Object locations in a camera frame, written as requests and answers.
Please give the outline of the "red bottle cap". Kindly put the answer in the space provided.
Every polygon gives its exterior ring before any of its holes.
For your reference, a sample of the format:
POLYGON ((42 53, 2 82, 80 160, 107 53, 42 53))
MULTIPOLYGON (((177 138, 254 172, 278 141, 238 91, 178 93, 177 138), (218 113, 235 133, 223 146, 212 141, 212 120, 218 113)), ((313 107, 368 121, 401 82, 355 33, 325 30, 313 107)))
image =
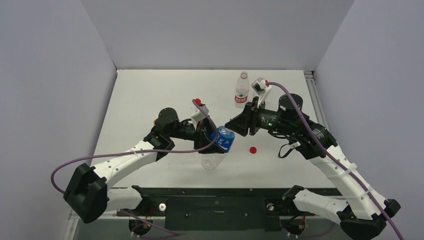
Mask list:
POLYGON ((255 146, 252 146, 252 147, 249 148, 249 152, 251 154, 255 154, 257 152, 257 148, 255 146))

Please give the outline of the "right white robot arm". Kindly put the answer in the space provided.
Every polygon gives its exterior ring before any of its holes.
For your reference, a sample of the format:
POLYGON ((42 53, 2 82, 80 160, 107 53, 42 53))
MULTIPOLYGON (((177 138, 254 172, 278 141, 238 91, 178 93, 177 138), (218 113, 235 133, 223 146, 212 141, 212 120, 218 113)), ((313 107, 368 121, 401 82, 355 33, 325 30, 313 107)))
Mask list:
POLYGON ((400 204, 376 192, 348 161, 335 138, 322 125, 302 113, 303 99, 297 94, 282 95, 278 110, 268 110, 255 97, 242 113, 225 127, 245 137, 258 130, 281 135, 291 151, 298 151, 316 166, 342 195, 341 199, 319 195, 295 185, 282 196, 282 207, 289 213, 308 212, 338 224, 353 240, 377 237, 399 210, 400 204))

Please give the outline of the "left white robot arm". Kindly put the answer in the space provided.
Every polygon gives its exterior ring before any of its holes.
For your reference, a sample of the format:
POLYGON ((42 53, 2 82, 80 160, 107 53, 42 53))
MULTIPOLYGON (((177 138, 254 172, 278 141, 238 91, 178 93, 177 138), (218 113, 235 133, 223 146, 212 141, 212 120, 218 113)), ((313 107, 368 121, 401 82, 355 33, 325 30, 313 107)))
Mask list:
POLYGON ((172 153, 173 139, 193 141, 191 153, 224 154, 224 149, 217 144, 218 135, 218 129, 206 115, 205 105, 201 105, 191 122, 180 121, 175 109, 164 108, 150 133, 129 150, 106 155, 106 161, 94 166, 79 165, 63 198, 86 224, 112 210, 127 209, 143 215, 149 210, 148 199, 142 197, 135 186, 115 188, 115 184, 172 153))

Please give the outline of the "red label water bottle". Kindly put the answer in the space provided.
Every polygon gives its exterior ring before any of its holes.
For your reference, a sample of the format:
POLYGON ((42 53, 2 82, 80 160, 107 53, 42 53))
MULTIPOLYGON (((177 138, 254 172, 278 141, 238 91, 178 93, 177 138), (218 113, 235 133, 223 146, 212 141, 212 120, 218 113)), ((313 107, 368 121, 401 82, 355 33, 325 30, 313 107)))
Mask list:
POLYGON ((250 81, 248 73, 242 71, 240 77, 236 81, 234 104, 237 108, 243 108, 249 98, 250 81))

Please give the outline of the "blue label water bottle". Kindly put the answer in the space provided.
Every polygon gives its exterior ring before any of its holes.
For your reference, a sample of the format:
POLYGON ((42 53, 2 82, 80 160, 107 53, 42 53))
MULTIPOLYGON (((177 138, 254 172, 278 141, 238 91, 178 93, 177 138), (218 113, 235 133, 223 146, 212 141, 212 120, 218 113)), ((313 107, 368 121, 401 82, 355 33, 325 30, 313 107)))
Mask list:
POLYGON ((204 169, 213 171, 225 159, 227 153, 230 151, 236 136, 232 130, 224 126, 218 127, 218 137, 216 144, 223 150, 224 153, 208 153, 201 155, 201 165, 204 169))

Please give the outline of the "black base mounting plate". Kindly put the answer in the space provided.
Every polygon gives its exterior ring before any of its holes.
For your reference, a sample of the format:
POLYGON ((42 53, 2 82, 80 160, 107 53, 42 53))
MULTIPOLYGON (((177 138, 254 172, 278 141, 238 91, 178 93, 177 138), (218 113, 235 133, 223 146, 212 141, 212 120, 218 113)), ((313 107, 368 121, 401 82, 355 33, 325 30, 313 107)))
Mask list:
POLYGON ((129 213, 163 220, 171 231, 279 231, 280 220, 304 213, 283 194, 288 188, 158 188, 135 186, 142 197, 129 213))

